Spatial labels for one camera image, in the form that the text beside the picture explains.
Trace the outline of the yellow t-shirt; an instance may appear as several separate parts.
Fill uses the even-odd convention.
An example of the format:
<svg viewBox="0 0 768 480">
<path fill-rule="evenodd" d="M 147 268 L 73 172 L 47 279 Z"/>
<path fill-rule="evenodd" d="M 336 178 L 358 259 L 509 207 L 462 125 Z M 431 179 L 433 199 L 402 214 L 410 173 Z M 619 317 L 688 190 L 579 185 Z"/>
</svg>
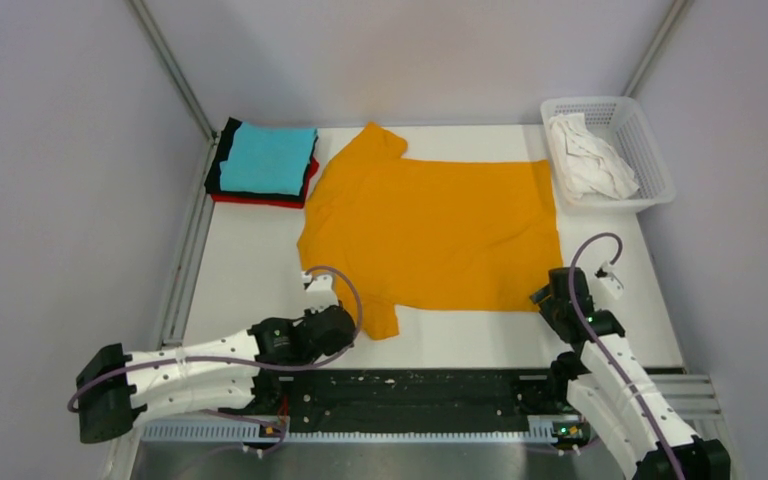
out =
<svg viewBox="0 0 768 480">
<path fill-rule="evenodd" d="M 374 340 L 400 332 L 396 308 L 530 312 L 562 263 L 547 160 L 429 161 L 366 125 L 326 165 L 298 239 L 304 268 L 349 280 L 339 298 Z"/>
</svg>

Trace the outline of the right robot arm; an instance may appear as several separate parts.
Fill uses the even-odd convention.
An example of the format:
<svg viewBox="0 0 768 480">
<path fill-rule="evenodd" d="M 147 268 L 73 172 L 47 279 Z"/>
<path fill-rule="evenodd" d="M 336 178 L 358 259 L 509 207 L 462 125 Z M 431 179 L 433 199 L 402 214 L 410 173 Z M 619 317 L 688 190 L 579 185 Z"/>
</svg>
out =
<svg viewBox="0 0 768 480">
<path fill-rule="evenodd" d="M 581 414 L 628 479 L 728 479 L 731 457 L 683 420 L 638 362 L 616 316 L 596 309 L 579 268 L 554 268 L 531 296 L 570 346 L 550 364 L 546 397 Z"/>
</svg>

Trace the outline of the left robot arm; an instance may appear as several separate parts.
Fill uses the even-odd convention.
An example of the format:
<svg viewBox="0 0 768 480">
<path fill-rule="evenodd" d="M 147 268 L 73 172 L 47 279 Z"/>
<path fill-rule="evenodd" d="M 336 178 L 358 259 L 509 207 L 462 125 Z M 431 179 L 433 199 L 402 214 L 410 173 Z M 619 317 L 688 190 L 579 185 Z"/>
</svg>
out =
<svg viewBox="0 0 768 480">
<path fill-rule="evenodd" d="M 76 377 L 67 408 L 79 440 L 97 444 L 137 426 L 184 413 L 278 412 L 283 374 L 313 370 L 350 348 L 356 321 L 340 305 L 298 319 L 267 318 L 217 340 L 156 351 L 102 347 Z"/>
</svg>

